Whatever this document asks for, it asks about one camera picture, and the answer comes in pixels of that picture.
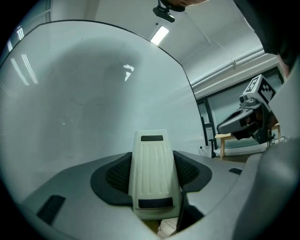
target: floor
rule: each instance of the floor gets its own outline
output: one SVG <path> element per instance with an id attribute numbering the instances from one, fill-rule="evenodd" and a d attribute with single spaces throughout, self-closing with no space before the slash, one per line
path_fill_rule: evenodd
<path id="1" fill-rule="evenodd" d="M 239 163 L 245 163 L 252 154 L 245 154 L 245 155 L 236 155 L 236 156 L 224 156 L 222 160 L 225 161 L 233 161 L 233 162 L 239 162 Z"/>
<path id="2" fill-rule="evenodd" d="M 158 228 L 158 236 L 161 239 L 165 239 L 174 235 L 176 233 L 177 221 L 178 217 L 162 220 Z"/>

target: glass panel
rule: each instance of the glass panel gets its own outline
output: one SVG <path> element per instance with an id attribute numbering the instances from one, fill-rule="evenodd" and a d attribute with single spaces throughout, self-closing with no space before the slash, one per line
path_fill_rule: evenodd
<path id="1" fill-rule="evenodd" d="M 50 21 L 49 12 L 45 12 L 50 9 L 50 0 L 40 0 L 38 1 L 32 9 L 27 13 L 27 15 L 21 20 L 16 29 L 13 31 L 12 35 L 8 40 L 8 45 L 5 46 L 1 56 L 0 65 L 3 63 L 6 56 L 14 48 L 15 45 L 23 39 L 23 37 L 28 34 L 32 29 L 37 27 L 42 23 L 47 23 Z"/>
<path id="2" fill-rule="evenodd" d="M 137 130 L 166 129 L 172 150 L 205 145 L 182 66 L 120 28 L 44 24 L 10 52 L 0 80 L 1 167 L 19 203 L 66 168 L 131 152 Z"/>
<path id="3" fill-rule="evenodd" d="M 270 85 L 278 91 L 282 86 L 281 81 L 277 74 L 271 75 L 267 78 L 267 81 Z M 215 121 L 215 127 L 223 121 L 229 113 L 234 112 L 240 107 L 239 96 L 243 93 L 243 91 L 248 86 L 249 81 L 244 82 L 241 85 L 230 88 L 228 90 L 222 91 L 212 97 L 209 97 L 209 103 L 213 115 L 213 119 Z M 276 135 L 275 138 L 278 138 L 278 132 L 273 131 Z M 241 140 L 229 140 L 225 142 L 226 148 L 238 148 L 238 147 L 246 147 L 257 145 L 257 141 L 253 138 L 241 139 Z M 217 140 L 217 146 L 220 147 L 220 140 Z"/>

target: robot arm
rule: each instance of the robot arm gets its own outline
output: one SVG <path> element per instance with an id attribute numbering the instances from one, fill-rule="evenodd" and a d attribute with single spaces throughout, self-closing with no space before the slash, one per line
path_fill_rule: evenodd
<path id="1" fill-rule="evenodd" d="M 263 75 L 253 78 L 240 96 L 240 108 L 217 126 L 218 132 L 232 133 L 238 140 L 252 136 L 259 144 L 269 141 L 269 102 L 275 93 Z"/>

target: black vent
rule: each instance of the black vent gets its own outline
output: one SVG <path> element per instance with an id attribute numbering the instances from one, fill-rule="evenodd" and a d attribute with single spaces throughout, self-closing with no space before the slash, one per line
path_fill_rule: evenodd
<path id="1" fill-rule="evenodd" d="M 238 169 L 238 168 L 232 168 L 229 170 L 231 173 L 235 173 L 237 175 L 240 175 L 242 173 L 242 170 L 241 169 Z"/>
<path id="2" fill-rule="evenodd" d="M 174 156 L 174 160 L 176 164 L 179 185 L 181 188 L 198 177 L 199 169 L 197 167 L 180 157 Z"/>
<path id="3" fill-rule="evenodd" d="M 139 199 L 140 208 L 168 208 L 173 206 L 173 198 Z"/>
<path id="4" fill-rule="evenodd" d="M 128 194 L 130 167 L 131 158 L 128 158 L 110 168 L 105 173 L 105 180 L 111 187 Z"/>
<path id="5" fill-rule="evenodd" d="M 164 137 L 162 135 L 150 135 L 150 136 L 141 136 L 142 142 L 147 141 L 163 141 Z"/>
<path id="6" fill-rule="evenodd" d="M 179 185 L 185 192 L 197 192 L 204 188 L 212 177 L 211 169 L 177 151 L 173 151 Z"/>
<path id="7" fill-rule="evenodd" d="M 65 199 L 66 198 L 62 196 L 52 195 L 42 206 L 40 211 L 38 211 L 37 216 L 45 223 L 51 225 L 60 211 Z"/>

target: ceiling light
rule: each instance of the ceiling light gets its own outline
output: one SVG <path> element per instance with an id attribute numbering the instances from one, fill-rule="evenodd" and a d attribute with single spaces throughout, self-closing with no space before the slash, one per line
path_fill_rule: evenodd
<path id="1" fill-rule="evenodd" d="M 168 34 L 169 30 L 163 26 L 161 26 L 158 31 L 155 33 L 154 37 L 151 39 L 155 45 L 158 45 L 164 37 Z"/>
<path id="2" fill-rule="evenodd" d="M 126 77 L 125 77 L 125 81 L 129 78 L 129 76 L 131 75 L 131 73 L 126 72 Z"/>

